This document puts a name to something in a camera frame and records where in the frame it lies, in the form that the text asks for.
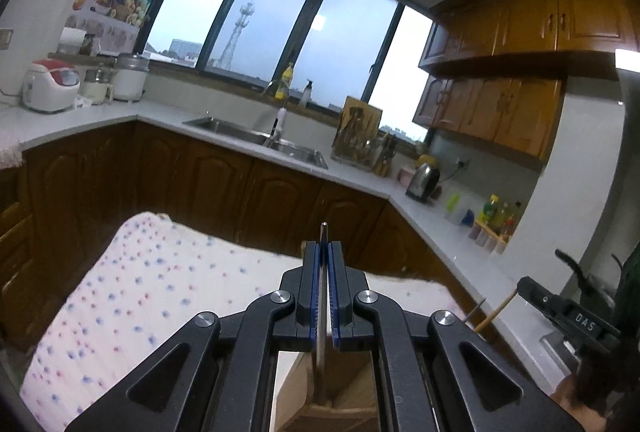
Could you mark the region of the person's right hand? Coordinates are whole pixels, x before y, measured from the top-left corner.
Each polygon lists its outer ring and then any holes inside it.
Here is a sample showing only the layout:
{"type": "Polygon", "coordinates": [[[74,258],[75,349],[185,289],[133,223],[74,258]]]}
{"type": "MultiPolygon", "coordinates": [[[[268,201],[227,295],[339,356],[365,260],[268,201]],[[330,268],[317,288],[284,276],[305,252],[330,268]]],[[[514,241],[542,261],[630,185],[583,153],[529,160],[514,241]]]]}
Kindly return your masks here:
{"type": "Polygon", "coordinates": [[[628,392],[612,405],[606,398],[587,402],[578,378],[570,374],[551,395],[552,400],[573,416],[585,431],[638,431],[639,392],[628,392]]]}

